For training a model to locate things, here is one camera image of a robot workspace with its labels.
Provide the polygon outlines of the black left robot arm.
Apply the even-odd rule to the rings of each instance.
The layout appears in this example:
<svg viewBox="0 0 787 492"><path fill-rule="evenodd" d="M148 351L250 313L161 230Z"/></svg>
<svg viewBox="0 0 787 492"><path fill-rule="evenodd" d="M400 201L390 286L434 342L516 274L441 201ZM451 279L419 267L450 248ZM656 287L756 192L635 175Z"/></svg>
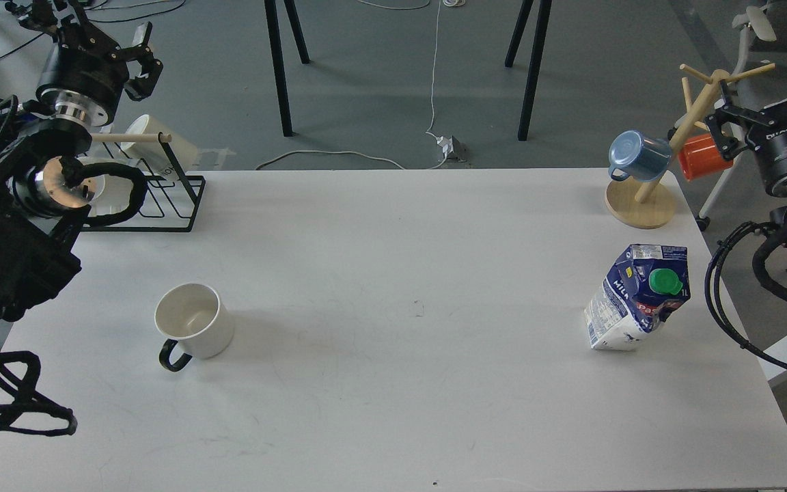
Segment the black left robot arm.
<svg viewBox="0 0 787 492"><path fill-rule="evenodd" d="M33 99L0 99L0 322L15 322L54 299L81 270L72 254L82 228L133 218L148 192L134 166L83 164L93 128L111 124L122 94L150 97L162 62L150 46L152 25L122 46L88 18L78 1L8 1L27 30L52 49ZM40 358L0 352L0 432L72 435L74 412L37 390Z"/></svg>

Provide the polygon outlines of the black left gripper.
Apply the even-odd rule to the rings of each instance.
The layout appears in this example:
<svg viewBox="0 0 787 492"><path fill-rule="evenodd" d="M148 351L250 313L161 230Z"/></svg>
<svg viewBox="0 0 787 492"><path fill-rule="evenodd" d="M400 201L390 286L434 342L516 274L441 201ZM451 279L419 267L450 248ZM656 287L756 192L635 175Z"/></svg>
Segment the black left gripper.
<svg viewBox="0 0 787 492"><path fill-rule="evenodd" d="M31 31L54 34L54 45L40 76L36 97L53 106L63 94L88 100L90 124L111 124L123 90L134 102L151 97L163 63L150 46L152 22L135 29L134 45L111 56L118 44L96 26L85 24L87 14L79 1L6 1L5 10ZM140 74L128 79L128 62L137 62Z"/></svg>

